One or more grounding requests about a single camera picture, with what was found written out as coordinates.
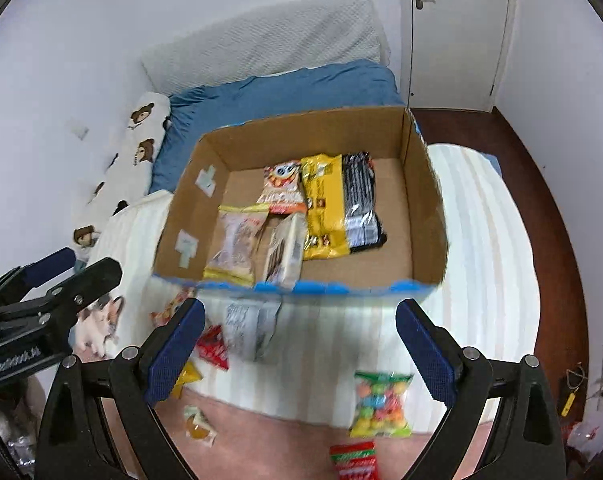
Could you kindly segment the corgi print cloth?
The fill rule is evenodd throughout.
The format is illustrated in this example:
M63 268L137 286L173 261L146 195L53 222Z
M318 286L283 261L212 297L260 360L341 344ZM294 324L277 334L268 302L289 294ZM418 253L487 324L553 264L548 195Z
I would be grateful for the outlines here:
M106 294L82 309L74 326L74 348L90 351L96 358L107 356L106 342L117 341L116 330L124 306L123 296Z

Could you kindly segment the colourful candy ball bag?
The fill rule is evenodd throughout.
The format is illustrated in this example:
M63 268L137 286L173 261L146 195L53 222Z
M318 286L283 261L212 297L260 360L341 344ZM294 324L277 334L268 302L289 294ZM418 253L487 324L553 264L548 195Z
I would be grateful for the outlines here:
M405 416L405 400L412 379L412 374L357 370L356 404L350 437L404 438L412 434Z

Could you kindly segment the blue bed sheet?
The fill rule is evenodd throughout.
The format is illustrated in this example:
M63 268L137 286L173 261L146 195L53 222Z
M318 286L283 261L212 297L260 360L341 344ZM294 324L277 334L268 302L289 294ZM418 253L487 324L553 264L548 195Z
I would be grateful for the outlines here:
M367 60L197 86L169 101L169 128L152 167L152 193L176 189L195 144L209 131L312 110L403 103L393 72Z

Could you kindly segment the beige Franzzi cookie pack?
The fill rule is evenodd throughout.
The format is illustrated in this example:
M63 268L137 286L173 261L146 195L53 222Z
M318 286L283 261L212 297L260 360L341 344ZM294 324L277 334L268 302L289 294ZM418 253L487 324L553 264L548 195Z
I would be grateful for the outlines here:
M294 212L272 231L262 281L292 290L303 266L303 244L307 235L306 215Z

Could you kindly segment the small yellow snack bag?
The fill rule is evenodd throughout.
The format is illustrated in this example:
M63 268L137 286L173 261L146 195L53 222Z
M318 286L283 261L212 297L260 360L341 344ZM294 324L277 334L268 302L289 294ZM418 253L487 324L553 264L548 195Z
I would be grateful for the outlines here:
M180 399L183 389L186 385L193 384L193 382L200 382L201 380L202 373L192 361L187 361L184 364L178 378L176 378L176 381L170 392L170 396L175 399Z

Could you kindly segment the white bear print pillow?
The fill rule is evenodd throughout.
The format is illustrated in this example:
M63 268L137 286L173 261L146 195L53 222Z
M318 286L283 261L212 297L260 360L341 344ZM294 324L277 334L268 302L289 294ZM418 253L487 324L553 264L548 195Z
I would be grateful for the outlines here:
M136 103L117 153L74 225L72 241L80 262L88 262L109 219L148 194L170 113L169 98L161 93L146 92Z

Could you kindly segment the orange jelly cup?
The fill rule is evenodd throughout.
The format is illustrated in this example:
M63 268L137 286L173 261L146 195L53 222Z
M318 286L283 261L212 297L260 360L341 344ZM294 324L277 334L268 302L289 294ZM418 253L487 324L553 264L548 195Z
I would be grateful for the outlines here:
M207 446L213 446L218 433L198 406L187 405L183 408L183 417L187 437Z

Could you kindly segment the cardboard box blue outside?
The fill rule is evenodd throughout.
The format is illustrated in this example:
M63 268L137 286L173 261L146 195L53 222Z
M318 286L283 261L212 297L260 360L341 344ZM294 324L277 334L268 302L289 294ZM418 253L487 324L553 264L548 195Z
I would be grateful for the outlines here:
M413 114L350 107L204 134L154 272L202 288L413 296L443 282L448 252L441 188Z

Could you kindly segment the white door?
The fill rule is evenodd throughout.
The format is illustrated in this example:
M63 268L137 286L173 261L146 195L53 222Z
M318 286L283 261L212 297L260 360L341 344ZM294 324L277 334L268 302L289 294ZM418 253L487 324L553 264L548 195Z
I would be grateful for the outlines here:
M509 0L413 0L410 106L485 110Z

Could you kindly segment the small red snack packet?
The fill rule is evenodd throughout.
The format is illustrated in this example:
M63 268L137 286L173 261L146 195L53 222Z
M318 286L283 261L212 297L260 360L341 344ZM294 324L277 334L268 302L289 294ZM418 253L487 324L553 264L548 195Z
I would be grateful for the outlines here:
M199 359L220 370L228 370L230 367L221 325L211 325L202 332L196 344L196 352Z

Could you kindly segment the white wall switch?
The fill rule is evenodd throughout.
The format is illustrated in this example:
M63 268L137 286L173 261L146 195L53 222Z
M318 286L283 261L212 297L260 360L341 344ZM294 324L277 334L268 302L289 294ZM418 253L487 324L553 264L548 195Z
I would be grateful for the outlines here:
M76 136L79 140L84 140L90 129L83 122L78 120L69 119L67 122L67 129L70 133Z

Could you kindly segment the black snack bag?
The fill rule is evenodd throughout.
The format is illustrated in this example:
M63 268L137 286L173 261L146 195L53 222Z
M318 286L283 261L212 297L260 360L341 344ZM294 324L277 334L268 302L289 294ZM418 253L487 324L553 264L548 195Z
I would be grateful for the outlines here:
M370 154L358 152L341 156L341 175L344 226L350 252L382 247L387 242L387 234L375 211L376 180Z

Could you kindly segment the red green snack pack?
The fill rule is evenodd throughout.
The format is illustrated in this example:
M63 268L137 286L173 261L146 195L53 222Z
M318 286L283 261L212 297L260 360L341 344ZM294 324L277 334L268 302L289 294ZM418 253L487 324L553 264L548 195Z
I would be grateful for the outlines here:
M333 466L341 480L379 480L379 463L373 441L333 445Z

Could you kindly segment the orange panda snack bag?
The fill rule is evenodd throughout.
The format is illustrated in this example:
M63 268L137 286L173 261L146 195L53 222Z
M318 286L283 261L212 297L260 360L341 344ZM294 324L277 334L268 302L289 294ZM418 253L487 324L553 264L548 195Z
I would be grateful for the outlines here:
M271 214L295 214L307 211L300 177L300 161L288 160L264 168L259 204L267 204Z
M187 299L194 297L194 288L189 287L180 290L176 294L176 296L164 306L164 309L162 309L161 311L152 312L149 315L150 320L152 321L152 326L154 326L155 328L166 326L173 318L173 315L175 315L175 312L180 309L182 304L184 304Z

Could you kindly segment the white printed snack packet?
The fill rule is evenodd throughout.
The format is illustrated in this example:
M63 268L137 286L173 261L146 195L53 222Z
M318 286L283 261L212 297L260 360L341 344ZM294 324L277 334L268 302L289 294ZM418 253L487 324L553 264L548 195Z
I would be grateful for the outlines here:
M243 361L261 360L275 334L280 301L233 299L225 308L222 325L228 352Z

